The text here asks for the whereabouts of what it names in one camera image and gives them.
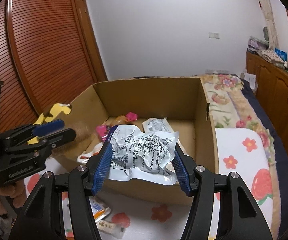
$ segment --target white wall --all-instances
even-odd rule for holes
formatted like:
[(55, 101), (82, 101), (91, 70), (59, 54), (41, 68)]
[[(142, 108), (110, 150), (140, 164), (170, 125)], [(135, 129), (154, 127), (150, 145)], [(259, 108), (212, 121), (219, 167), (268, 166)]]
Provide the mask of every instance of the white wall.
[[(87, 0), (109, 79), (245, 68), (249, 36), (263, 39), (258, 0)], [(210, 39), (209, 32), (220, 33)]]
[(280, 49), (288, 53), (288, 15), (280, 0), (270, 0)]

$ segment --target yellow plush toy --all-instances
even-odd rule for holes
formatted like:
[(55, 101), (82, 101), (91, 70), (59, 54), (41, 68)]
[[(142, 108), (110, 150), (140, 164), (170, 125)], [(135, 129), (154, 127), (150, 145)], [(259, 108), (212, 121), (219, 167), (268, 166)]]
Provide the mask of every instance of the yellow plush toy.
[[(71, 105), (54, 104), (49, 111), (42, 113), (34, 124), (43, 124), (53, 121), (61, 112), (69, 114), (71, 112)], [(28, 144), (38, 143), (39, 138), (35, 137), (29, 140)]]

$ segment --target navy blue sheet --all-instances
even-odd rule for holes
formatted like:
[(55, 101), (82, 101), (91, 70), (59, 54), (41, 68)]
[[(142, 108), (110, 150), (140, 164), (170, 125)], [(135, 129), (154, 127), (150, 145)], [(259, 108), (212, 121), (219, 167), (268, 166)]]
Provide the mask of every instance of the navy blue sheet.
[(244, 88), (242, 89), (242, 93), (244, 97), (249, 101), (263, 126), (270, 130), (270, 134), (274, 138), (273, 145), (275, 150), (276, 170), (278, 173), (281, 194), (281, 225), (279, 230), (279, 236), (281, 236), (288, 228), (288, 156), (281, 138), (275, 131), (264, 109), (260, 106), (259, 101), (255, 98), (249, 83), (245, 80), (243, 80), (243, 82)]

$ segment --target metal screw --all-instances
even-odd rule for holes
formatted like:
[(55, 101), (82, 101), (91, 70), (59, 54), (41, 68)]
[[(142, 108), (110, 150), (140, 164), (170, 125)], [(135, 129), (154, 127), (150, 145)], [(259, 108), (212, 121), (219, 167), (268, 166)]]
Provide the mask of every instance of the metal screw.
[(232, 178), (237, 179), (239, 177), (239, 174), (237, 172), (233, 171), (233, 172), (231, 172), (231, 176), (232, 176)]
[(86, 165), (79, 165), (79, 166), (77, 167), (77, 169), (78, 169), (79, 171), (85, 171), (85, 170), (87, 169), (87, 167), (86, 167)]
[(45, 173), (43, 174), (43, 176), (44, 176), (45, 178), (50, 178), (50, 177), (52, 176), (52, 173), (51, 173), (50, 171), (47, 171), (47, 172), (45, 172)]
[(199, 165), (199, 166), (196, 167), (196, 170), (199, 171), (199, 172), (203, 172), (203, 171), (205, 171), (205, 167), (202, 166), (202, 165)]

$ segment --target cardboard box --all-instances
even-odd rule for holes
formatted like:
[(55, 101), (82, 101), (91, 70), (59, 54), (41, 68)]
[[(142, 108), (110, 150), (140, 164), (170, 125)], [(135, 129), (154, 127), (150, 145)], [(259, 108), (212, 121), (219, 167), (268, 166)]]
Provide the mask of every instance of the cardboard box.
[[(142, 122), (148, 118), (167, 117), (174, 131), (179, 131), (180, 141), (198, 165), (218, 173), (218, 154), (209, 101), (199, 78), (143, 78), (107, 81), (94, 84), (80, 94), (72, 103), (69, 115), (60, 114), (67, 127), (76, 129), (84, 125), (95, 131), (97, 125), (110, 123), (117, 116), (133, 112), (138, 115), (134, 123), (142, 131)], [(79, 163), (76, 158), (84, 150), (91, 151), (99, 143), (93, 133), (83, 142), (56, 159), (71, 171)], [(123, 195), (147, 201), (188, 204), (188, 198), (179, 184), (164, 186), (140, 179), (128, 182), (105, 180), (104, 189), (110, 188)]]

